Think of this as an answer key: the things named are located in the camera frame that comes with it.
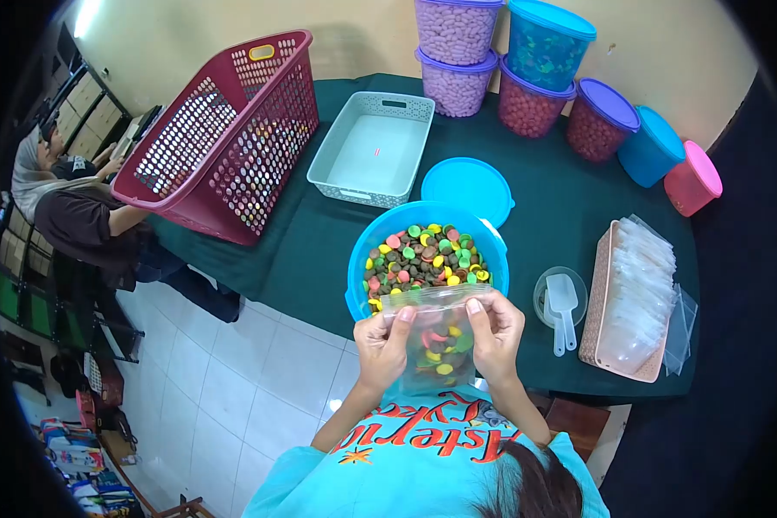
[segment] fluorescent light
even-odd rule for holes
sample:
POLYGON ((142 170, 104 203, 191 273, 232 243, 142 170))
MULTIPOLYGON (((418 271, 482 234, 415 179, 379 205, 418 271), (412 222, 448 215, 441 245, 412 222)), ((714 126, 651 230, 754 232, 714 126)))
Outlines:
POLYGON ((101 0, 83 0, 83 5, 81 5, 80 12, 78 13, 78 20, 75 22, 74 36, 76 38, 83 37, 86 34, 100 7, 101 0))

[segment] red laundry basket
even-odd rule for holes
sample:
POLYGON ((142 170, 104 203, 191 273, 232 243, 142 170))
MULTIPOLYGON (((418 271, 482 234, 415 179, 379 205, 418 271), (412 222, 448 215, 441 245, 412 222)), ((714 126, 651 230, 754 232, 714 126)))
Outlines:
POLYGON ((319 124, 311 32, 247 41, 208 61, 113 180, 113 196, 193 231, 256 244, 319 124))

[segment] purple lid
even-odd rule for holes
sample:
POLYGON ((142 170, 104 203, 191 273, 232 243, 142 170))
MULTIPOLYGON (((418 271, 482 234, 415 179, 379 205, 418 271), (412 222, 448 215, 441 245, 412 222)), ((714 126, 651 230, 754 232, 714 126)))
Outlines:
POLYGON ((582 77, 578 80, 578 93, 596 113, 617 128, 633 133, 639 131, 642 120, 636 108, 610 86, 598 79, 582 77))
POLYGON ((509 54, 501 55, 500 57, 500 71, 504 74, 507 74, 507 77, 521 85, 523 88, 527 88, 528 90, 535 92, 538 95, 543 95, 544 97, 549 98, 564 98, 568 101, 572 101, 574 98, 576 98, 576 82, 572 81, 570 83, 570 86, 567 87, 562 92, 553 92, 552 90, 548 90, 546 88, 541 88, 540 86, 533 85, 531 83, 528 83, 527 81, 524 81, 523 79, 519 78, 515 74, 512 73, 511 70, 509 70, 509 66, 506 64, 506 57, 509 54))
POLYGON ((417 60, 420 61, 421 63, 426 63, 427 65, 436 66, 437 68, 452 70, 455 72, 464 72, 466 74, 487 72, 498 66, 498 53, 493 51, 492 49, 490 49, 490 51, 486 54, 486 59, 484 59, 482 62, 477 63, 476 65, 468 65, 468 66, 449 65, 448 63, 441 63, 440 61, 435 61, 431 57, 428 57, 425 54, 423 54, 423 51, 420 50, 420 47, 417 47, 415 49, 414 55, 415 57, 417 57, 417 60))
POLYGON ((453 6, 500 7, 504 0, 421 0, 425 3, 447 3, 453 6))

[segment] cyan t-shirt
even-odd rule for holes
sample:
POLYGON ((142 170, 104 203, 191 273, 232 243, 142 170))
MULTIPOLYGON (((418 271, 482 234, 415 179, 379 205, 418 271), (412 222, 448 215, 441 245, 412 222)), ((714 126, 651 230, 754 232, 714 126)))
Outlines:
MULTIPOLYGON (((538 452, 474 386, 388 395, 327 454, 282 453, 242 517, 477 517, 472 504, 490 501, 499 459, 515 465, 499 451, 504 439, 538 452)), ((549 448, 578 481, 582 517, 610 516, 569 436, 559 433, 549 448)))

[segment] plastic scoop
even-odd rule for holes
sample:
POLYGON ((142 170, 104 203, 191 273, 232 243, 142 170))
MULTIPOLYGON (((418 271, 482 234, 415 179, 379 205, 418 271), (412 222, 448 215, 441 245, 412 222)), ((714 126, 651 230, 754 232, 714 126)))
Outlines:
POLYGON ((561 315, 567 350, 575 351, 578 344, 576 330, 572 326, 572 310, 578 307, 578 297, 569 275, 556 274, 547 277, 547 300, 550 309, 561 315))
POLYGON ((553 313, 549 308, 549 296, 544 296, 544 320, 553 323, 553 329, 555 330, 555 342, 553 343, 553 353, 557 357, 564 356, 564 342, 567 340, 564 337, 564 324, 561 320, 561 315, 553 313))

